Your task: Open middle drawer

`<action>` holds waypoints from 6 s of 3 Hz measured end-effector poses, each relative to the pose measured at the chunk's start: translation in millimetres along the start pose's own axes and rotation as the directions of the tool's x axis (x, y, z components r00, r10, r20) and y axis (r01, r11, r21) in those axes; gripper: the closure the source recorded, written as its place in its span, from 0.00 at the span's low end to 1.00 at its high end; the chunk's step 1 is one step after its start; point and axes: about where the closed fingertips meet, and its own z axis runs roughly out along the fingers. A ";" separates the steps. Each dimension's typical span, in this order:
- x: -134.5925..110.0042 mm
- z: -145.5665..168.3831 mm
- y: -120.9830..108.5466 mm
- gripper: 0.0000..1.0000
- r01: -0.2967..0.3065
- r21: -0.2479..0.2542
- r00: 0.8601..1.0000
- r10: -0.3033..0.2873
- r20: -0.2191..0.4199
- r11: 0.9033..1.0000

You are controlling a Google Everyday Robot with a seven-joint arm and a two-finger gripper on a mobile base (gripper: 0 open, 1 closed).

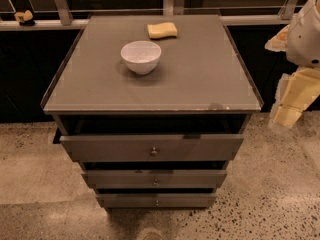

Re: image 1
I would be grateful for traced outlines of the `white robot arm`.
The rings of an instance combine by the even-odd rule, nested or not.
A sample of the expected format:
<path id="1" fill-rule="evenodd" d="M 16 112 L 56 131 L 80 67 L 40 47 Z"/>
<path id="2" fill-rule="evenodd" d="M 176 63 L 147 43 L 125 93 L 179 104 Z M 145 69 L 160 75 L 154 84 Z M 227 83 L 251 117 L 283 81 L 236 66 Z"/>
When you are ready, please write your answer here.
<path id="1" fill-rule="evenodd" d="M 284 131 L 293 127 L 302 113 L 320 96 L 320 0 L 308 0 L 291 22 L 267 41 L 265 49 L 285 52 L 297 65 L 278 83 L 269 128 Z"/>

